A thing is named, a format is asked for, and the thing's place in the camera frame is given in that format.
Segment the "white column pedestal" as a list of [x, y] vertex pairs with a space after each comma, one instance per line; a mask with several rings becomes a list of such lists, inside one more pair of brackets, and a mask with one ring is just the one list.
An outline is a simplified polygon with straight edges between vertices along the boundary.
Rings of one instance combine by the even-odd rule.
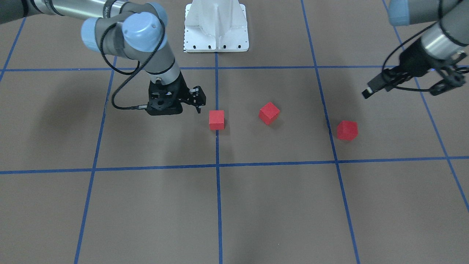
[[185, 6], [184, 52], [247, 52], [246, 6], [238, 0], [193, 0]]

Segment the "red cube block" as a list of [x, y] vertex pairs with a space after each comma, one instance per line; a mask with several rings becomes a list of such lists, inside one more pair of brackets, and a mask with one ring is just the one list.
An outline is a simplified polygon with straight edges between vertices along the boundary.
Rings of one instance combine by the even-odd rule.
[[225, 111], [210, 110], [209, 111], [209, 128], [210, 130], [224, 130], [225, 128]]
[[358, 134], [358, 123], [355, 121], [343, 120], [336, 127], [336, 134], [339, 140], [352, 141]]
[[280, 114], [279, 108], [272, 102], [268, 102], [259, 110], [258, 117], [266, 125], [271, 125], [273, 121], [278, 118]]

